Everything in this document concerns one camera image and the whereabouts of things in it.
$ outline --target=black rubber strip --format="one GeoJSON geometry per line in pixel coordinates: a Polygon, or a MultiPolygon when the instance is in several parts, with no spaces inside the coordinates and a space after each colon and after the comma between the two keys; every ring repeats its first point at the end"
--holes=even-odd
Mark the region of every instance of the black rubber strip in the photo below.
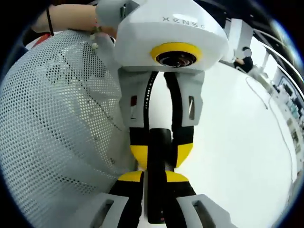
{"type": "Polygon", "coordinates": [[[193,143],[194,126],[181,127],[173,132],[174,140],[178,145],[193,143]]]}
{"type": "Polygon", "coordinates": [[[149,143],[149,130],[142,127],[130,127],[130,144],[147,146],[149,143]]]}
{"type": "Polygon", "coordinates": [[[111,188],[109,194],[129,197],[117,228],[138,227],[139,218],[142,215],[143,179],[144,172],[141,173],[140,182],[118,180],[111,188]]]}
{"type": "Polygon", "coordinates": [[[167,182],[165,187],[164,216],[168,228],[187,228],[178,197],[196,195],[189,182],[167,182]]]}
{"type": "Polygon", "coordinates": [[[47,21],[48,21],[48,27],[49,27],[49,32],[51,33],[51,36],[54,35],[54,31],[53,31],[53,26],[52,26],[52,22],[51,22],[51,16],[49,14],[49,9],[47,8],[47,21]]]}
{"type": "Polygon", "coordinates": [[[146,88],[146,93],[144,95],[144,103],[143,103],[143,127],[146,130],[149,130],[149,102],[151,97],[151,91],[154,84],[154,81],[156,79],[156,76],[158,74],[158,71],[153,71],[151,73],[150,79],[148,81],[148,85],[146,88]]]}
{"type": "Polygon", "coordinates": [[[171,131],[153,128],[149,134],[147,162],[147,218],[150,224],[164,223],[166,172],[164,155],[171,147],[171,131]]]}
{"type": "Polygon", "coordinates": [[[182,124],[182,99],[180,86],[174,72],[164,73],[167,87],[170,90],[172,100],[172,131],[181,128],[182,124]]]}

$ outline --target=perforated mesh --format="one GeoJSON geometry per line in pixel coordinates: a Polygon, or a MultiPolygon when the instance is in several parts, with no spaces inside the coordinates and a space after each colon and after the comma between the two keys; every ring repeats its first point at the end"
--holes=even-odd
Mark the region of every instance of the perforated mesh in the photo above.
{"type": "Polygon", "coordinates": [[[134,169],[109,72],[86,34],[62,32],[24,55],[0,88],[0,162],[35,227],[58,227],[134,169]]]}

